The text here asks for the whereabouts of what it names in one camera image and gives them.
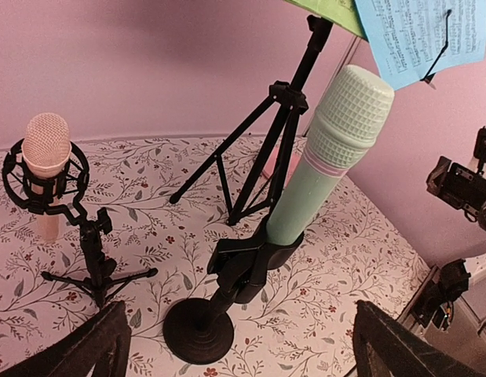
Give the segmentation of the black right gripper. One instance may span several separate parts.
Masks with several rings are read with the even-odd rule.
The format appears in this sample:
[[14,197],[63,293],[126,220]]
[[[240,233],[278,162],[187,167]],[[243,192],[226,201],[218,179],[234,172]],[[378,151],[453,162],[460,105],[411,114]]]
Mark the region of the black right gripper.
[[450,207],[463,210],[486,232],[486,179],[441,156],[426,179],[427,192]]

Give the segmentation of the pink toy microphone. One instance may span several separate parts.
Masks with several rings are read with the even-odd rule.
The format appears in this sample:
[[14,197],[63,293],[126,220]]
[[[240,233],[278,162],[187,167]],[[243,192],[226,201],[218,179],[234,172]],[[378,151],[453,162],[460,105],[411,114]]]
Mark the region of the pink toy microphone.
[[27,125],[21,149],[29,171],[36,178],[57,176],[71,154],[68,123],[52,112],[36,115]]

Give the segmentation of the black round-base mic stand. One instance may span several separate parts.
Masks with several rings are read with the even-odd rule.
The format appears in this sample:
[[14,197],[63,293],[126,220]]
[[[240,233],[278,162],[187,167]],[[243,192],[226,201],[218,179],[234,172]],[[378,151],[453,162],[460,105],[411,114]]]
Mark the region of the black round-base mic stand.
[[163,338],[171,353],[197,365],[212,364],[231,349],[235,329],[228,309],[247,304],[267,282],[268,271],[278,269],[304,239],[300,232],[288,245],[268,237],[268,217],[246,239],[220,239],[207,266],[217,276],[218,288],[207,298],[186,298],[170,307],[163,321]]

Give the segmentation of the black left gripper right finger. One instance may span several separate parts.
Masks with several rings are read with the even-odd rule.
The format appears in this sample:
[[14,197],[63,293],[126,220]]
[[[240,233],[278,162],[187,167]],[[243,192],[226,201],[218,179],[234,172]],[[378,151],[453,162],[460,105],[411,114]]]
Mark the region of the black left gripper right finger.
[[486,376],[486,335],[463,303],[446,331],[411,330],[369,301],[356,303],[353,351],[358,376]]

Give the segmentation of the black shock-mount tripod stand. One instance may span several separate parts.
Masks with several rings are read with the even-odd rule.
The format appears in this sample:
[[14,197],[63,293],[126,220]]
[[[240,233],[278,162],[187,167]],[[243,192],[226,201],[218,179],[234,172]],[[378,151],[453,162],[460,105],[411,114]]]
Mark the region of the black shock-mount tripod stand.
[[9,198],[21,209],[36,215],[62,214],[70,225],[79,228],[79,243],[84,255],[88,277],[75,280],[42,272],[42,278],[78,287],[90,296],[98,308],[103,308],[127,284],[142,278],[152,278],[158,269],[150,268],[118,279],[111,275],[117,262],[103,252],[101,234],[112,231],[107,209],[97,211],[97,219],[89,220],[81,200],[90,180],[90,166],[82,152],[71,144],[68,161],[61,164],[61,172],[52,178],[37,178],[26,163],[26,148],[18,141],[7,153],[2,165],[2,182]]

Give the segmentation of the blue sheet music paper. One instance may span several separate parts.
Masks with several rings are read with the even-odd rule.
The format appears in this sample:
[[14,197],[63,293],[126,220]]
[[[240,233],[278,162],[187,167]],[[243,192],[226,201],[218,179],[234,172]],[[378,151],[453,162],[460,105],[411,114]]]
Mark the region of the blue sheet music paper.
[[482,61],[486,1],[356,1],[380,77],[395,90]]

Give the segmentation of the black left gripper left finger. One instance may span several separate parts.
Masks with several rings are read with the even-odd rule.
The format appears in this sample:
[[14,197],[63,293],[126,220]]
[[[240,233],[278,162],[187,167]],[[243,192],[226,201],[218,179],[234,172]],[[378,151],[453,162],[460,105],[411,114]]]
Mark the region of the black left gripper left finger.
[[130,343],[126,305],[111,302],[70,335],[0,376],[124,376]]

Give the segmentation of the teal toy microphone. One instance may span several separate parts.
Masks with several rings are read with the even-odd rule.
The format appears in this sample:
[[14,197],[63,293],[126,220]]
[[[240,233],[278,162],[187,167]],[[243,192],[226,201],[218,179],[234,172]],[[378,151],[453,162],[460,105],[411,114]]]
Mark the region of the teal toy microphone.
[[297,240],[337,183],[375,144],[395,93],[376,74],[346,65],[317,105],[305,147],[266,224],[267,241]]

